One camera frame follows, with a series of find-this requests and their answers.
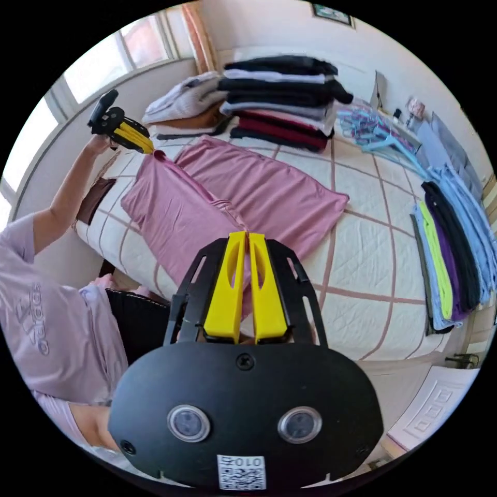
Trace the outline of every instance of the window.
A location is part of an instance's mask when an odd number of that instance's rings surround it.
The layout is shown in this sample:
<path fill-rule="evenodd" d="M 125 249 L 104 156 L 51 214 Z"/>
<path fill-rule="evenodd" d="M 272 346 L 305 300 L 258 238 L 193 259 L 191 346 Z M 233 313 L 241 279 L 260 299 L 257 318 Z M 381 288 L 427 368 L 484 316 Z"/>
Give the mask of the window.
<path fill-rule="evenodd" d="M 0 231 L 7 226 L 10 214 L 10 204 L 5 197 L 0 193 Z"/>
<path fill-rule="evenodd" d="M 137 68 L 168 58 L 159 22 L 156 16 L 148 16 L 120 30 L 129 55 Z"/>
<path fill-rule="evenodd" d="M 160 12 L 132 22 L 108 36 L 76 60 L 34 108 L 12 147 L 0 178 L 0 230 L 18 201 L 19 185 L 35 155 L 59 124 L 82 110 L 82 104 L 110 89 L 136 69 L 170 58 L 177 52 L 167 21 Z"/>
<path fill-rule="evenodd" d="M 56 126 L 57 121 L 45 99 L 40 100 L 22 127 L 5 165 L 3 179 L 14 191 L 19 188 L 31 161 Z"/>
<path fill-rule="evenodd" d="M 83 54 L 64 73 L 76 101 L 81 104 L 100 88 L 128 72 L 125 54 L 110 35 Z"/>

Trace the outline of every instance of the brown pillow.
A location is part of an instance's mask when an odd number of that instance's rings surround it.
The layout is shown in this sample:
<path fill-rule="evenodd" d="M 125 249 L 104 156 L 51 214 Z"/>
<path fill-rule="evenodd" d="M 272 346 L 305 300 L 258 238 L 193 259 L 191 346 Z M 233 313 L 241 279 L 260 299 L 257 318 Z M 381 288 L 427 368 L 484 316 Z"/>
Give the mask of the brown pillow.
<path fill-rule="evenodd" d="M 98 206 L 107 192 L 114 186 L 116 178 L 99 178 L 81 202 L 76 219 L 90 225 Z"/>

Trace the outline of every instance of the purple shirt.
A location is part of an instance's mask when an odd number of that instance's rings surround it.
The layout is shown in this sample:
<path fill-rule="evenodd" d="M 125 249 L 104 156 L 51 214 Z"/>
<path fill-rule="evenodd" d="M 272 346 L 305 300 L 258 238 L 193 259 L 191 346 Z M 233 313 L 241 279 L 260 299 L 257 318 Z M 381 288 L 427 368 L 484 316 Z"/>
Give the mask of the purple shirt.
<path fill-rule="evenodd" d="M 26 385 L 70 438 L 84 443 L 69 402 L 112 398 L 128 364 L 103 288 L 60 285 L 33 266 L 33 215 L 0 233 L 0 324 Z"/>
<path fill-rule="evenodd" d="M 447 268 L 447 273 L 449 274 L 450 284 L 452 286 L 452 316 L 453 321 L 462 321 L 465 317 L 469 315 L 469 312 L 463 312 L 460 307 L 461 299 L 459 292 L 459 279 L 457 277 L 456 260 L 454 259 L 454 254 L 450 248 L 449 241 L 445 236 L 445 233 L 436 219 L 436 213 L 430 205 L 426 204 L 430 214 L 433 218 L 433 223 L 435 224 L 436 234 L 438 236 L 438 241 L 440 243 L 440 251 L 442 252 L 442 257 L 445 262 L 445 267 Z"/>

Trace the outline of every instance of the camera lens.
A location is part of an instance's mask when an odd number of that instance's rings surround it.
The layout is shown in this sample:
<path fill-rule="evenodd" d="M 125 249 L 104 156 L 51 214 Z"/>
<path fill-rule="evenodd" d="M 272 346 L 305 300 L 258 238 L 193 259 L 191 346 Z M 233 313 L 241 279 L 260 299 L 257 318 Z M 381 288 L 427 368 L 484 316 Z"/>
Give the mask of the camera lens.
<path fill-rule="evenodd" d="M 312 407 L 295 407 L 280 419 L 278 433 L 286 442 L 305 444 L 318 435 L 322 424 L 319 412 Z"/>
<path fill-rule="evenodd" d="M 201 442 L 210 432 L 208 417 L 192 405 L 179 405 L 167 417 L 171 433 L 184 442 Z"/>

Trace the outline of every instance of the white quilted bedspread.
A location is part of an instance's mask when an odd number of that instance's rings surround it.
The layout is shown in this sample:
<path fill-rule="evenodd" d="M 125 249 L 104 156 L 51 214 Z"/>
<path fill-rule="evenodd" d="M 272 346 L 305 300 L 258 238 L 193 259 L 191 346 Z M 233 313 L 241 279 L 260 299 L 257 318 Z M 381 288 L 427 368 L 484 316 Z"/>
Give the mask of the white quilted bedspread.
<path fill-rule="evenodd" d="M 229 131 L 218 137 L 229 139 Z M 174 159 L 194 140 L 156 142 Z M 402 360 L 442 351 L 448 335 L 425 336 L 425 290 L 410 213 L 421 179 L 383 158 L 363 154 L 337 129 L 323 154 L 249 138 L 238 146 L 297 167 L 350 202 L 335 229 L 303 264 L 322 309 L 331 348 L 353 360 Z M 177 286 L 157 263 L 121 208 L 143 155 L 122 151 L 103 174 L 117 178 L 91 223 L 76 232 L 96 252 L 150 290 L 170 298 Z M 249 316 L 242 331 L 252 335 Z"/>

